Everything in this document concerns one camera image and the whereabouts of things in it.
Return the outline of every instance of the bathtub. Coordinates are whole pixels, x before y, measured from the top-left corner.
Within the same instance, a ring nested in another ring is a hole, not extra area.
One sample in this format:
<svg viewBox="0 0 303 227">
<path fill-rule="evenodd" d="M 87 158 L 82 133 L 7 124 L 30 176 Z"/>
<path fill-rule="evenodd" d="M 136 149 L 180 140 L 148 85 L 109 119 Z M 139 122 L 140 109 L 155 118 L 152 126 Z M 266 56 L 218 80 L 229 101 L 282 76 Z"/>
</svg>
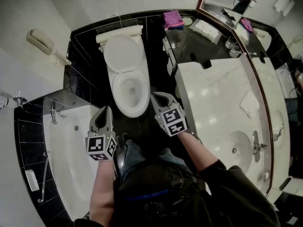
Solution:
<svg viewBox="0 0 303 227">
<path fill-rule="evenodd" d="M 98 162 L 86 155 L 85 137 L 89 122 L 99 109 L 83 106 L 57 113 L 57 125 L 50 114 L 43 116 L 45 144 L 53 178 L 72 221 L 89 211 L 89 201 Z"/>
<path fill-rule="evenodd" d="M 205 4 L 214 5 L 232 10 L 239 2 L 239 0 L 203 0 Z"/>
</svg>

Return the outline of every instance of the sink faucet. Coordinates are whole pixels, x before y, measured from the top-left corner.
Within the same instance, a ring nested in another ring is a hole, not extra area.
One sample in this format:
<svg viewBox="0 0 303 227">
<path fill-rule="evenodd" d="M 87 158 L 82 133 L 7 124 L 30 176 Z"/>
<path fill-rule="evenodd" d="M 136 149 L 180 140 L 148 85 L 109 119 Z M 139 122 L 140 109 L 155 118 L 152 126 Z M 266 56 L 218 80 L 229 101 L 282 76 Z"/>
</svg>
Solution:
<svg viewBox="0 0 303 227">
<path fill-rule="evenodd" d="M 260 161 L 260 152 L 267 149 L 267 145 L 259 144 L 258 132 L 254 131 L 252 133 L 252 138 L 254 141 L 254 152 L 253 155 L 255 156 L 256 162 Z"/>
<path fill-rule="evenodd" d="M 274 134 L 274 141 L 277 141 L 281 135 L 282 135 L 282 128 L 279 129 L 278 134 Z"/>
<path fill-rule="evenodd" d="M 57 110 L 55 109 L 55 101 L 52 101 L 52 105 L 51 105 L 51 115 L 52 115 L 52 123 L 53 124 L 56 124 L 57 121 L 56 121 L 56 113 L 57 113 Z"/>
</svg>

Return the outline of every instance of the telephone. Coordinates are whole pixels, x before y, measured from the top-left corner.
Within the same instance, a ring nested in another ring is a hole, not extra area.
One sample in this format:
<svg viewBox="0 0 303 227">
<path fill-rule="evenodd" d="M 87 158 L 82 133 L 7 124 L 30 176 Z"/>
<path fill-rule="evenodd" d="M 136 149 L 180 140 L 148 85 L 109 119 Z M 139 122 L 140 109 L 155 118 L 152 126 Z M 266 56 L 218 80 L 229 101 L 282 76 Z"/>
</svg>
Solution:
<svg viewBox="0 0 303 227">
<path fill-rule="evenodd" d="M 62 61 L 64 65 L 71 65 L 71 62 L 63 54 L 54 49 L 54 43 L 51 38 L 40 29 L 31 29 L 27 33 L 27 41 L 37 46 L 44 53 L 51 55 L 52 64 L 58 66 Z"/>
<path fill-rule="evenodd" d="M 48 55 L 53 51 L 53 41 L 40 29 L 31 29 L 27 34 L 27 40 Z"/>
</svg>

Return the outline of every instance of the drinking glass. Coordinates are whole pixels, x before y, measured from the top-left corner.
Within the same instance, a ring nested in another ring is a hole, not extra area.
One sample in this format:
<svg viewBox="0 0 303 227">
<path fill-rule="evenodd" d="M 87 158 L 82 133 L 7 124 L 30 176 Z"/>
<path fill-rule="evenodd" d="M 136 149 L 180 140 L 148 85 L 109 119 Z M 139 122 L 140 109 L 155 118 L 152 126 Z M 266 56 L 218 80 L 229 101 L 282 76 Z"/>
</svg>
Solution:
<svg viewBox="0 0 303 227">
<path fill-rule="evenodd" d="M 232 58 L 237 58 L 238 55 L 240 55 L 242 53 L 241 49 L 239 46 L 235 45 L 230 51 L 229 51 L 229 55 Z"/>
<path fill-rule="evenodd" d="M 225 42 L 225 46 L 227 49 L 231 49 L 236 45 L 237 41 L 235 38 L 229 37 L 228 40 Z"/>
</svg>

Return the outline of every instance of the sleeve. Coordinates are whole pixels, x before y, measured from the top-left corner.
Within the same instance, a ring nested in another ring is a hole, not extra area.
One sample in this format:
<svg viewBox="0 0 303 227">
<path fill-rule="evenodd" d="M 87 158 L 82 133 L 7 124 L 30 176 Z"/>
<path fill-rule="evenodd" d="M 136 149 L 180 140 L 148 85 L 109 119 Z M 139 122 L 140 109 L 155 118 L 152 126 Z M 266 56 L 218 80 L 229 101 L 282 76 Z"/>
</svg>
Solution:
<svg viewBox="0 0 303 227">
<path fill-rule="evenodd" d="M 238 166 L 226 170 L 218 160 L 199 174 L 208 184 L 217 208 L 229 215 L 234 226 L 280 226 L 273 206 Z"/>
<path fill-rule="evenodd" d="M 89 219 L 79 218 L 75 220 L 74 227 L 103 227 L 103 225 Z"/>
</svg>

